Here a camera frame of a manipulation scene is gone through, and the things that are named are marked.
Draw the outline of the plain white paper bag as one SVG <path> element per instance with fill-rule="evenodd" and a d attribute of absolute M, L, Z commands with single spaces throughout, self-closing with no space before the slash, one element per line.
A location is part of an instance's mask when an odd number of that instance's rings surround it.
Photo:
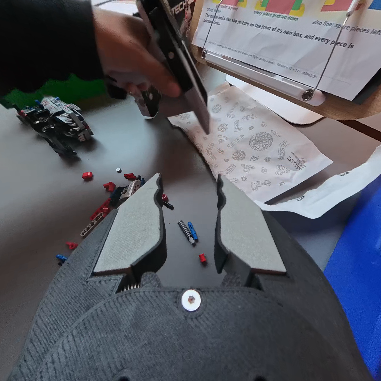
<path fill-rule="evenodd" d="M 332 176 L 318 188 L 311 189 L 300 197 L 276 205 L 267 205 L 259 201 L 255 203 L 263 211 L 292 212 L 309 219 L 317 219 L 340 202 L 361 192 L 380 174 L 381 146 L 379 145 L 364 164 Z"/>

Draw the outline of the clear clip bar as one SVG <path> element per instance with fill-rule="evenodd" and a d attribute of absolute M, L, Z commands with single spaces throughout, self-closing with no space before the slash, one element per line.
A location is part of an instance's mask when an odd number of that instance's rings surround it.
<path fill-rule="evenodd" d="M 320 106 L 326 100 L 325 94 L 318 89 L 206 49 L 202 50 L 201 59 L 228 75 L 241 78 L 246 83 L 257 83 L 312 106 Z"/>

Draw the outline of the black lego set box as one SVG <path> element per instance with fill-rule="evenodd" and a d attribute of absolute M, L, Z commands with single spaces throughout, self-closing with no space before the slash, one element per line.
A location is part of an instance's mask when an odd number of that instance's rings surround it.
<path fill-rule="evenodd" d="M 195 0 L 168 0 L 167 2 L 178 23 L 180 33 L 188 38 L 191 30 Z"/>

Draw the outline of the red lego beam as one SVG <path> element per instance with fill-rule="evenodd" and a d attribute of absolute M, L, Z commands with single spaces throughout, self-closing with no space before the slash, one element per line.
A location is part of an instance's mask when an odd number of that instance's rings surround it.
<path fill-rule="evenodd" d="M 90 220 L 93 221 L 100 213 L 103 213 L 103 216 L 107 216 L 110 213 L 110 211 L 111 211 L 111 198 L 108 198 L 90 216 Z"/>

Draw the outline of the black lego beam blue pins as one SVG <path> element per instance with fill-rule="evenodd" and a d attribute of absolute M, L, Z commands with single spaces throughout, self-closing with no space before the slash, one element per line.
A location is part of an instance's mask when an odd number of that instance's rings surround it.
<path fill-rule="evenodd" d="M 110 197 L 109 197 L 109 205 L 110 206 L 112 206 L 112 207 L 115 207 L 117 204 L 118 204 L 118 202 L 119 202 L 119 200 L 120 200 L 120 198 L 121 198 L 121 193 L 123 192 L 123 190 L 124 190 L 124 187 L 123 186 L 119 186 L 119 187 L 117 187 L 112 193 L 111 193 L 111 195 L 110 195 Z"/>

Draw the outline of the lego spring shock absorber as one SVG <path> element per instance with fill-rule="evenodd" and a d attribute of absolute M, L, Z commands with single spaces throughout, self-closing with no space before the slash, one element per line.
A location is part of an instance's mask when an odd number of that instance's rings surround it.
<path fill-rule="evenodd" d="M 187 240 L 190 242 L 191 245 L 195 245 L 195 240 L 193 239 L 193 236 L 189 230 L 189 228 L 185 225 L 185 223 L 182 220 L 178 221 L 178 226 L 187 238 Z"/>

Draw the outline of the printed paper bag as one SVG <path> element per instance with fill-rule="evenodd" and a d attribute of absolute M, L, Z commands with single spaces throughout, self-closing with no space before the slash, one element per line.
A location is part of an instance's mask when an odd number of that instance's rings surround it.
<path fill-rule="evenodd" d="M 169 121 L 186 133 L 215 178 L 224 175 L 253 201 L 268 202 L 333 163 L 304 134 L 228 82 L 208 98 L 207 135 L 194 112 Z"/>

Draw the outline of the person's left hand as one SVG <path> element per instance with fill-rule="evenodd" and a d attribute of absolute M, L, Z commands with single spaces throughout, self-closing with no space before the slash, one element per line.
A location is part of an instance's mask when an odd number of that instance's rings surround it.
<path fill-rule="evenodd" d="M 148 51 L 150 35 L 142 19 L 93 8 L 94 34 L 104 74 L 134 73 L 141 83 L 122 82 L 133 96 L 153 85 L 162 94 L 177 98 L 181 88 L 168 69 Z"/>

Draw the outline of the blue plastic bin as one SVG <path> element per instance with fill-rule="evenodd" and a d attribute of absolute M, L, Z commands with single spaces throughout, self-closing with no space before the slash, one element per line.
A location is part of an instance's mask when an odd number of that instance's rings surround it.
<path fill-rule="evenodd" d="M 381 379 L 381 178 L 361 192 L 324 274 L 364 363 Z"/>

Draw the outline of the instruction sheet on stand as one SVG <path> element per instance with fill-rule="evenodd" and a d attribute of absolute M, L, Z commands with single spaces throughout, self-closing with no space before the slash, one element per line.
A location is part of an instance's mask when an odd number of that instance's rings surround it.
<path fill-rule="evenodd" d="M 190 32 L 191 43 L 193 41 L 193 36 L 198 26 L 198 21 L 202 12 L 203 3 L 204 1 L 195 2 L 195 8 L 193 12 L 192 26 L 191 26 L 191 32 Z M 349 17 L 354 13 L 358 4 L 359 4 L 359 1 L 352 1 L 348 9 L 348 12 L 346 14 L 346 19 L 342 27 L 344 27 Z M 207 64 L 205 61 L 201 59 L 201 52 L 203 49 L 205 48 L 197 47 L 193 45 L 192 43 L 192 52 L 195 58 L 198 60 L 198 62 L 200 62 L 201 64 L 208 65 L 210 67 L 213 67 L 215 69 L 218 69 L 216 66 L 212 64 Z M 338 96 L 332 95 L 330 93 L 323 92 L 323 94 L 325 94 L 326 96 L 326 100 L 320 106 L 312 106 L 305 102 L 298 101 L 289 96 L 285 96 L 282 93 L 278 93 L 274 90 L 258 85 L 257 83 L 249 83 L 249 84 L 256 86 L 258 88 L 261 88 L 265 91 L 268 91 L 269 93 L 273 93 L 274 95 L 277 95 L 281 98 L 287 99 L 288 101 L 296 103 L 299 106 L 305 107 L 311 111 L 317 112 L 325 117 L 329 117 L 336 120 L 355 120 L 355 119 L 373 116 L 380 112 L 380 81 L 379 81 L 379 86 L 375 88 L 374 92 L 370 94 L 368 98 L 364 99 L 363 102 L 361 103 L 358 103 L 355 101 L 349 101 L 349 100 L 340 98 Z"/>

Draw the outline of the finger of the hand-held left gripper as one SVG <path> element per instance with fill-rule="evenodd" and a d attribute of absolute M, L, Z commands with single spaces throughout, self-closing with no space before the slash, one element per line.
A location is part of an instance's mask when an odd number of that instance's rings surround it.
<path fill-rule="evenodd" d="M 193 111 L 199 121 L 200 126 L 206 135 L 210 134 L 210 113 L 208 111 L 208 96 L 199 90 L 188 90 L 186 101 L 191 111 Z"/>

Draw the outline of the printed instruction sheet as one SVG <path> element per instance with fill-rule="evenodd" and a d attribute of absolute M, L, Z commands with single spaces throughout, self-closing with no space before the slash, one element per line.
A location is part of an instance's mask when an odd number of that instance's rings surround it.
<path fill-rule="evenodd" d="M 380 1 L 204 1 L 193 45 L 340 98 L 379 86 Z"/>

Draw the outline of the black grey lego model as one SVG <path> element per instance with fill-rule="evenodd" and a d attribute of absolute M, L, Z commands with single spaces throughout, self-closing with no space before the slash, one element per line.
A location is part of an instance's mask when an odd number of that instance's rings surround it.
<path fill-rule="evenodd" d="M 44 97 L 35 100 L 35 105 L 20 108 L 13 105 L 17 118 L 30 126 L 61 157 L 77 155 L 68 144 L 69 140 L 86 142 L 92 139 L 93 131 L 81 114 L 80 107 L 66 103 L 59 97 Z"/>

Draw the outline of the green plastic bin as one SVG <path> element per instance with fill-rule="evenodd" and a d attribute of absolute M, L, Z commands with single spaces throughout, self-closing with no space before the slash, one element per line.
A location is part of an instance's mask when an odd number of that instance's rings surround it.
<path fill-rule="evenodd" d="M 106 86 L 103 80 L 84 81 L 75 75 L 71 75 L 68 80 L 48 80 L 41 88 L 32 93 L 24 93 L 18 89 L 13 89 L 6 96 L 2 97 L 1 105 L 6 109 L 14 106 L 24 109 L 27 106 L 36 105 L 35 101 L 42 102 L 47 96 L 59 97 L 66 103 L 79 104 L 83 99 L 93 98 L 106 93 Z"/>

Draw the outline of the person's left forearm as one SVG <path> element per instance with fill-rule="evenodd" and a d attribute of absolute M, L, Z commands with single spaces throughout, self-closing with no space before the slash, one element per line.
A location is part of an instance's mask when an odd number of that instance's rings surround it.
<path fill-rule="evenodd" d="M 1 97 L 49 79 L 103 79 L 91 1 L 0 2 Z"/>

